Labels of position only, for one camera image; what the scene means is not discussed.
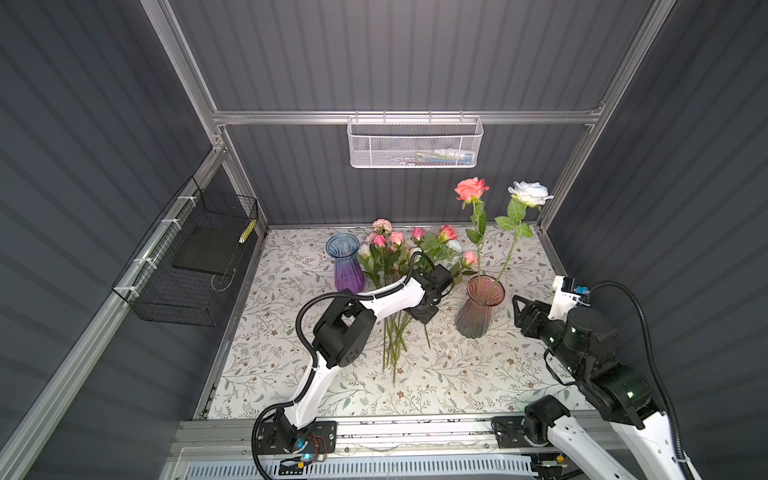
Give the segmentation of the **white spray rose stem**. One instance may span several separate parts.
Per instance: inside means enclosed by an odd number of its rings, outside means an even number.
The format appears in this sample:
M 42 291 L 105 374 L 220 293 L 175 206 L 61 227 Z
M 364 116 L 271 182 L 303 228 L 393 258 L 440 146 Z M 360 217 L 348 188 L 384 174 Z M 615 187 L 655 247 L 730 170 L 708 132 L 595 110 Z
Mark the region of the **white spray rose stem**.
M 426 234 L 420 240 L 415 239 L 412 246 L 402 242 L 397 252 L 398 260 L 386 271 L 386 280 L 399 280 L 410 268 L 410 257 L 416 251 L 424 254 L 434 263 L 450 264 L 462 251 L 461 244 L 456 239 L 440 239 L 432 233 Z M 402 373 L 399 366 L 404 353 L 407 352 L 406 331 L 413 317 L 406 312 L 400 312 L 387 317 L 384 321 L 383 367 L 395 383 L 397 376 Z

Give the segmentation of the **light pink rose stem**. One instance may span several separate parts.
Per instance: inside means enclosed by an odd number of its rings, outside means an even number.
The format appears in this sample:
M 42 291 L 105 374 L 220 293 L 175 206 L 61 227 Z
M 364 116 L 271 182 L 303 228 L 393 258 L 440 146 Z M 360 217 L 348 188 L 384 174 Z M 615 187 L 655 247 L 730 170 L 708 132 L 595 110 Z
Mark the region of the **light pink rose stem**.
M 457 287 L 465 277 L 477 274 L 477 256 L 474 252 L 461 252 L 448 246 L 433 248 L 425 251 L 427 257 L 417 262 L 417 265 L 426 273 L 430 273 L 438 264 L 444 266 L 452 275 L 453 287 Z

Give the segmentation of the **red pink rose stem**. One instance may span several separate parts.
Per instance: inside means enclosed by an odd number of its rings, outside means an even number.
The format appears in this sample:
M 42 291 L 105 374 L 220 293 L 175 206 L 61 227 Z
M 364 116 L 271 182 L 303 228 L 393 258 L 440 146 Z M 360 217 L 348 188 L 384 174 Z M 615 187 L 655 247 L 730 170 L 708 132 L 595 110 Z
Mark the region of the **red pink rose stem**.
M 451 225 L 448 225 L 448 224 L 446 224 L 446 225 L 442 226 L 442 227 L 441 227 L 441 228 L 440 228 L 438 231 L 427 231 L 427 230 L 425 230 L 425 232 L 426 232 L 426 234 L 432 233 L 433 235 L 435 235 L 435 236 L 438 236 L 440 239 L 456 239 L 456 240 L 458 241 L 458 235 L 457 235 L 457 233 L 456 233 L 456 231 L 455 231 L 454 227 L 453 227 L 453 226 L 451 226 Z M 412 233 L 410 234 L 410 237 L 409 237 L 409 239 L 408 239 L 408 240 L 405 240 L 405 238 L 404 238 L 404 236 L 403 236 L 403 235 L 401 235 L 400 233 L 396 233 L 396 232 L 394 232 L 394 233 L 392 234 L 392 236 L 390 237 L 390 239 L 391 239 L 392 241 L 394 241 L 394 240 L 395 240 L 395 235 L 396 235 L 396 234 L 398 234 L 398 235 L 399 235 L 399 237 L 398 237 L 398 243 L 397 243 L 397 244 L 395 244 L 395 243 L 392 243 L 392 248 L 395 248 L 395 247 L 397 247 L 397 248 L 398 248 L 398 246 L 399 246 L 399 245 L 400 245 L 402 242 L 405 242 L 407 245 L 410 245 L 410 246 L 412 246 L 412 245 L 413 245 L 413 243 L 414 243 L 414 242 L 413 242 L 413 240 L 412 240 Z

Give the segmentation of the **pink glass vase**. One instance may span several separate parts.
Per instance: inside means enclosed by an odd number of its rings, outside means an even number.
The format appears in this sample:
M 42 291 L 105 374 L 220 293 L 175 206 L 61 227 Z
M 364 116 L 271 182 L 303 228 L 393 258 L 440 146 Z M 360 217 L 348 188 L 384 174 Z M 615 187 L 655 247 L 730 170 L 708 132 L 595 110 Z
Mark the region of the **pink glass vase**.
M 489 275 L 471 278 L 467 285 L 468 298 L 455 317 L 455 327 L 466 338 L 484 336 L 492 322 L 494 309 L 500 306 L 506 292 L 502 283 Z

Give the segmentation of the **deep pink rose stem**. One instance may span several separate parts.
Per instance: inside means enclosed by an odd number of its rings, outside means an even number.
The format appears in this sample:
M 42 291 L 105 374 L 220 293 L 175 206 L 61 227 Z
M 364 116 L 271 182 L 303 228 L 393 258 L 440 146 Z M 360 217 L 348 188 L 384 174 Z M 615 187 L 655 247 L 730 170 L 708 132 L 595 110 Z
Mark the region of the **deep pink rose stem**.
M 454 189 L 457 199 L 462 202 L 462 208 L 472 207 L 471 227 L 466 230 L 466 235 L 475 246 L 475 253 L 474 261 L 466 260 L 465 264 L 475 272 L 476 277 L 482 274 L 481 258 L 487 228 L 487 214 L 482 196 L 488 190 L 485 181 L 477 177 L 460 181 Z

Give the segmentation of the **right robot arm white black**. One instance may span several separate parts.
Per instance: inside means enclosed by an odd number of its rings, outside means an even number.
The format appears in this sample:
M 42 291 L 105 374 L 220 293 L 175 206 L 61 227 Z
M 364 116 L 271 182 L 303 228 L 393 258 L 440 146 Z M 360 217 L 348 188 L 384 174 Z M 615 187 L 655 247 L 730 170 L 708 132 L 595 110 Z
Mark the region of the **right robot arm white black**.
M 545 345 L 545 359 L 555 358 L 601 418 L 629 447 L 649 479 L 697 479 L 686 454 L 679 419 L 659 375 L 648 326 L 641 326 L 651 375 L 645 377 L 616 359 L 615 326 L 587 305 L 589 292 L 557 292 L 551 303 L 513 298 L 514 324 Z M 593 478 L 620 479 L 623 468 L 586 434 L 551 395 L 525 409 L 524 430 L 533 444 L 550 443 L 576 460 Z

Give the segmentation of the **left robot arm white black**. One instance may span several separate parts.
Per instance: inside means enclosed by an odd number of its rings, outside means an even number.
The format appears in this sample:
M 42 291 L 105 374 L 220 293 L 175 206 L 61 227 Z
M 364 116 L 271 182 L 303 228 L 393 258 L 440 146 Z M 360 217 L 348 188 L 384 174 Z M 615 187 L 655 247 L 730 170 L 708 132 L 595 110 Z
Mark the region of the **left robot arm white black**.
M 350 290 L 323 294 L 305 304 L 297 314 L 296 333 L 310 353 L 310 363 L 290 400 L 279 404 L 273 416 L 280 441 L 293 452 L 304 448 L 309 426 L 341 368 L 363 353 L 377 323 L 405 312 L 423 324 L 438 312 L 438 303 L 453 285 L 451 272 L 441 265 L 426 272 L 414 269 L 385 287 L 355 294 Z M 315 324 L 308 340 L 303 316 L 316 303 L 330 304 Z

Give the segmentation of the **blue purple glass vase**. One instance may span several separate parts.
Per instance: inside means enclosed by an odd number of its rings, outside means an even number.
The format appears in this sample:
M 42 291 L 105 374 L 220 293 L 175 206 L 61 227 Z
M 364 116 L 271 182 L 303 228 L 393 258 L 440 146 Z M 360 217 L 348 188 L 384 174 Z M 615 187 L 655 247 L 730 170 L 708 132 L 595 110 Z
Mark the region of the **blue purple glass vase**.
M 365 275 L 357 260 L 360 241 L 351 233 L 337 233 L 326 243 L 326 253 L 334 261 L 334 285 L 337 291 L 354 294 L 365 288 Z

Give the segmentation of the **single dark pink bud stem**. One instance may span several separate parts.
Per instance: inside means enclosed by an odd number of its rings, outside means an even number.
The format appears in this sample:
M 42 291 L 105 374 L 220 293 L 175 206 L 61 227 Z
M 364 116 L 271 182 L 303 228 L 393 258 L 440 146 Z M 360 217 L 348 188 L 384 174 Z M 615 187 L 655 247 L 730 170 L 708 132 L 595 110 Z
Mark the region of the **single dark pink bud stem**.
M 414 247 L 411 249 L 411 255 L 421 255 L 424 253 L 423 246 L 426 237 L 426 232 L 420 227 L 416 227 L 412 232 L 412 240 Z

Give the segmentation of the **small pink spray roses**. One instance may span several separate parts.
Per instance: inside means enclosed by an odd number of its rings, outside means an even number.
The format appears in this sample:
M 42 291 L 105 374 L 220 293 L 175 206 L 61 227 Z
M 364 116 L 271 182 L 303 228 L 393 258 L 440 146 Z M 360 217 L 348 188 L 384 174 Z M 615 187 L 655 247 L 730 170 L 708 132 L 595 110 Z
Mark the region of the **small pink spray roses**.
M 372 231 L 358 250 L 358 260 L 367 280 L 378 289 L 394 283 L 407 273 L 409 252 L 404 234 L 395 231 L 389 220 L 378 219 L 373 222 Z M 394 377 L 402 372 L 398 363 L 405 350 L 403 333 L 406 325 L 403 313 L 391 315 L 385 320 L 383 363 L 392 369 Z

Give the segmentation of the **floral patterned table mat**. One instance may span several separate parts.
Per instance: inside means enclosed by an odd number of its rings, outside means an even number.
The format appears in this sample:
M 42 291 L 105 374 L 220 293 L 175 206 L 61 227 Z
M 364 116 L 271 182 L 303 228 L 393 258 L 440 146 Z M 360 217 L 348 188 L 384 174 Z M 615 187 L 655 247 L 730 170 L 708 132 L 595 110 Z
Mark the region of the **floral patterned table mat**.
M 301 306 L 331 291 L 333 263 L 326 253 L 333 228 L 276 229 L 266 239 L 255 278 L 208 408 L 212 419 L 251 419 L 288 399 L 310 363 L 295 318 Z M 523 337 L 510 303 L 494 310 L 487 333 L 469 339 L 455 328 L 466 300 L 457 286 L 427 325 L 411 323 L 402 373 L 392 383 L 383 370 L 384 331 L 376 327 L 361 356 L 330 384 L 322 417 L 402 416 L 519 411 L 543 395 L 569 409 L 587 402 L 565 387 L 560 365 L 543 357 L 543 344 Z M 324 305 L 316 303 L 303 327 L 310 330 Z

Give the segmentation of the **tubes in white basket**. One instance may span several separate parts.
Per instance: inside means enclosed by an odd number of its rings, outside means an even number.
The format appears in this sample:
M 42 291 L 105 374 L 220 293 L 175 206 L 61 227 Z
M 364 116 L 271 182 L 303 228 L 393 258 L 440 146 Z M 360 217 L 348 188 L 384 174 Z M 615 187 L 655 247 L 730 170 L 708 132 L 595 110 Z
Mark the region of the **tubes in white basket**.
M 407 166 L 417 165 L 448 165 L 457 167 L 473 167 L 476 165 L 476 154 L 463 149 L 439 149 L 432 151 L 412 152 L 398 161 Z

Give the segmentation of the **yellow tube in basket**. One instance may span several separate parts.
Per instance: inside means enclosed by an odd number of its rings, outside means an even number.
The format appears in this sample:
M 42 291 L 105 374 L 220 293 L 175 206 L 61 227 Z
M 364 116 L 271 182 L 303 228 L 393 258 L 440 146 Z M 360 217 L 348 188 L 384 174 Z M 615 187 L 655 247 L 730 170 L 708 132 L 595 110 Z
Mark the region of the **yellow tube in basket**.
M 257 220 L 252 220 L 252 221 L 250 221 L 250 222 L 249 222 L 249 224 L 248 224 L 248 225 L 247 225 L 247 227 L 246 227 L 246 228 L 245 228 L 245 229 L 242 231 L 242 233 L 241 233 L 241 235 L 240 235 L 240 237 L 239 237 L 239 243 L 240 243 L 240 244 L 244 244 L 244 243 L 245 243 L 245 242 L 248 240 L 248 237 L 250 236 L 250 234 L 251 234 L 251 233 L 253 232 L 253 230 L 255 229 L 255 227 L 256 227 L 256 225 L 257 225 L 257 223 L 258 223 L 258 221 L 257 221 Z

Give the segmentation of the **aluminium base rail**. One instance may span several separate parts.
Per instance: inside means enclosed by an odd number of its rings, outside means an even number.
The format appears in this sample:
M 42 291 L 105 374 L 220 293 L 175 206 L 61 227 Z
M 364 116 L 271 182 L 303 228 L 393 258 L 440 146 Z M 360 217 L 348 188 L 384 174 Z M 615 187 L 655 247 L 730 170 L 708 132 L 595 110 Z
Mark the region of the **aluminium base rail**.
M 446 414 L 341 417 L 300 479 L 541 479 L 582 478 L 563 447 L 532 446 L 512 429 L 495 430 L 493 415 Z M 251 419 L 187 421 L 179 427 L 163 479 L 256 479 Z

